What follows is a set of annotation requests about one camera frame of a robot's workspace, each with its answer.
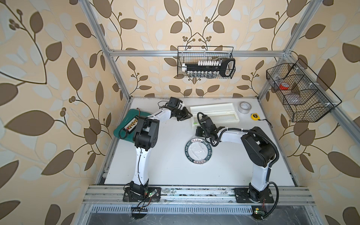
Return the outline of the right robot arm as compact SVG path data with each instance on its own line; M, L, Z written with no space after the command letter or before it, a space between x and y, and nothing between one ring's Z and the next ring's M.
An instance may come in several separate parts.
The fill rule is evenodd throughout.
M199 112L196 117L200 125L197 133L201 134L212 147L226 142L244 146L253 163L253 175L247 195L252 202L262 201L269 188L272 166L279 160L276 144L260 127L252 129L217 127L212 119L202 112Z

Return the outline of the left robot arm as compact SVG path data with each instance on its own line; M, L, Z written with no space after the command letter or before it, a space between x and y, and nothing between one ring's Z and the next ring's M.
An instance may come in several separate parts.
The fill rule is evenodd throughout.
M158 132L160 123L171 118L177 121L190 119L193 115L183 104L183 101L176 97L171 97L159 111L149 115L137 118L137 124L134 131L133 141L136 147L136 168L132 181L128 188L124 188L125 202L143 202L149 201L151 197L161 192L159 187L149 187L149 159L152 148L158 141Z

